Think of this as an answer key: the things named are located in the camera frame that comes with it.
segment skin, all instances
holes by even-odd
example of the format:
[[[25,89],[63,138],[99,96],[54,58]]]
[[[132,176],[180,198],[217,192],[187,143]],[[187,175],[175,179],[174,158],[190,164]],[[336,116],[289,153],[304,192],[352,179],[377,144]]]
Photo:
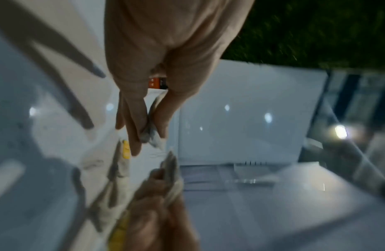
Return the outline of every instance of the skin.
[[[151,172],[136,191],[129,207],[126,251],[198,251],[199,240],[186,211],[182,196],[168,208],[164,195],[168,189],[163,170]]]
[[[161,138],[174,112],[213,72],[240,31],[254,0],[107,0],[108,68],[120,89],[116,129],[126,126],[132,156],[141,151],[148,114],[143,98],[152,76],[168,92],[152,114]]]

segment white panel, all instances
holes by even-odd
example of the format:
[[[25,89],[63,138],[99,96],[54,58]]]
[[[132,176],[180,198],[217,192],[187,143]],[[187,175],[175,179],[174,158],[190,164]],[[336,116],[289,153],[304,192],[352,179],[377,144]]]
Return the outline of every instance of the white panel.
[[[297,161],[326,77],[321,70],[222,60],[180,110],[179,159]]]

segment bright light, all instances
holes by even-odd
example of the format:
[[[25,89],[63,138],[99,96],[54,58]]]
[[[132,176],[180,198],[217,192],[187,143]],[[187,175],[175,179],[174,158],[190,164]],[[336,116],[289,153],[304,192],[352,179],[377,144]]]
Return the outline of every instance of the bright light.
[[[335,128],[334,128],[335,132],[336,132],[336,136],[339,138],[339,139],[345,139],[347,138],[347,131],[346,131],[346,128],[342,125],[337,125]]]
[[[112,109],[114,109],[114,105],[111,104],[111,103],[108,103],[108,104],[106,105],[106,110],[107,110],[107,111],[111,111]]]
[[[267,123],[271,123],[271,122],[272,122],[272,115],[271,115],[271,113],[266,113],[266,114],[264,114],[264,120],[265,120]]]
[[[31,107],[29,113],[30,117],[35,116],[37,114],[37,110],[34,107]]]

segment dark green foliage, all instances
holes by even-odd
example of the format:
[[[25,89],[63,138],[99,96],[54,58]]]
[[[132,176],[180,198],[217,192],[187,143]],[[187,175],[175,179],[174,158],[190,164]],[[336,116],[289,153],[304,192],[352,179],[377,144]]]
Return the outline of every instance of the dark green foliage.
[[[385,70],[385,0],[256,0],[223,58]]]

